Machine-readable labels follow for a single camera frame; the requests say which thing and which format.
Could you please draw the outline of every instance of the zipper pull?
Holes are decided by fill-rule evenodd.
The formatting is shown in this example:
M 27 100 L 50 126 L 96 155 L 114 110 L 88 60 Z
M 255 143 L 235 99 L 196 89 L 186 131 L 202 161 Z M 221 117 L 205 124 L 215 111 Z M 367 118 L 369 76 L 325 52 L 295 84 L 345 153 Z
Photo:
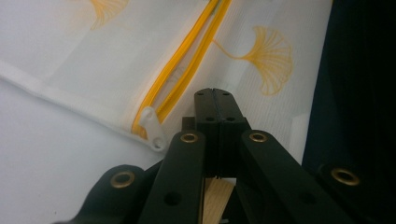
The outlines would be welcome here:
M 142 110 L 139 125 L 145 128 L 148 143 L 154 151 L 161 152 L 167 149 L 168 142 L 154 108 L 146 106 Z

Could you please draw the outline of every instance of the white surface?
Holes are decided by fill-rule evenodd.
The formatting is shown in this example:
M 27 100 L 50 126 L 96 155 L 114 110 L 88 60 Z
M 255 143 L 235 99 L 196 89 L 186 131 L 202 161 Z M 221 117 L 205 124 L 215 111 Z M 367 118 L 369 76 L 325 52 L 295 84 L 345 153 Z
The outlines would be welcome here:
M 0 79 L 0 223 L 75 216 L 101 175 L 162 154 Z

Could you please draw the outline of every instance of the dark fabric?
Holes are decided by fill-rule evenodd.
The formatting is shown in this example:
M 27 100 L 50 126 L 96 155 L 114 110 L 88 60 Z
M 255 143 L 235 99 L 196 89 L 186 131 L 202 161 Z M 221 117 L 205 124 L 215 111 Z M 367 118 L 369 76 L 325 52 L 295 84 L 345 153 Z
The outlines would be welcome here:
M 396 3 L 334 0 L 303 167 L 358 168 L 396 189 Z

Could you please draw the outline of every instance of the yellow zipper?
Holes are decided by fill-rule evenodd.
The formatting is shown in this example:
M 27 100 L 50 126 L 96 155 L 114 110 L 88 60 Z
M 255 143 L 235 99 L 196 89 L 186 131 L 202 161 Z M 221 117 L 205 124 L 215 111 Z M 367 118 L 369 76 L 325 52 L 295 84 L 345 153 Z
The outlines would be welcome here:
M 219 25 L 222 22 L 222 19 L 227 12 L 228 6 L 230 5 L 231 0 L 222 0 L 218 12 L 210 23 L 208 31 L 206 32 L 198 50 L 192 57 L 191 63 L 187 67 L 186 71 L 184 72 L 181 79 L 177 82 L 176 86 L 171 90 L 162 104 L 156 110 L 157 117 L 160 123 L 166 118 L 166 116 L 171 112 L 174 105 L 177 103 L 180 96 L 183 94 L 184 90 L 186 90 L 187 86 L 189 85 L 192 77 L 194 76 L 201 60 L 204 58 L 207 49 L 209 48 L 210 43 L 212 42 L 213 36 L 215 35 L 216 31 L 219 28 Z
M 198 21 L 194 24 L 189 34 L 186 36 L 186 38 L 181 43 L 180 47 L 172 56 L 171 60 L 166 64 L 166 66 L 163 68 L 161 73 L 158 75 L 157 79 L 154 81 L 153 85 L 148 91 L 148 94 L 146 95 L 145 99 L 142 101 L 142 104 L 140 105 L 139 110 L 137 111 L 136 117 L 134 118 L 134 123 L 132 124 L 131 127 L 132 133 L 138 134 L 141 137 L 146 138 L 145 129 L 138 124 L 142 110 L 146 106 L 152 105 L 158 93 L 160 92 L 161 88 L 165 84 L 166 79 L 168 79 L 171 76 L 172 71 L 175 69 L 177 64 L 187 53 L 192 43 L 194 42 L 195 38 L 198 36 L 200 31 L 204 27 L 205 22 L 210 17 L 212 11 L 216 8 L 218 2 L 219 0 L 211 0 L 208 3 L 201 16 L 198 18 Z

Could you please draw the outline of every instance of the ginkgo leaf print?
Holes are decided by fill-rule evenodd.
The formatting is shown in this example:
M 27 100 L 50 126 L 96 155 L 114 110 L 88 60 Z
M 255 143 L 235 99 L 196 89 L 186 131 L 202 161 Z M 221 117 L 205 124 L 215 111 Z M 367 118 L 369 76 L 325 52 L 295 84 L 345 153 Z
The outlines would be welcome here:
M 291 76 L 291 46 L 276 30 L 261 26 L 253 29 L 256 42 L 245 56 L 235 57 L 215 40 L 214 43 L 228 57 L 253 63 L 262 76 L 262 94 L 273 95 L 282 89 Z
M 91 29 L 94 30 L 116 17 L 129 0 L 90 0 L 96 13 L 96 21 Z

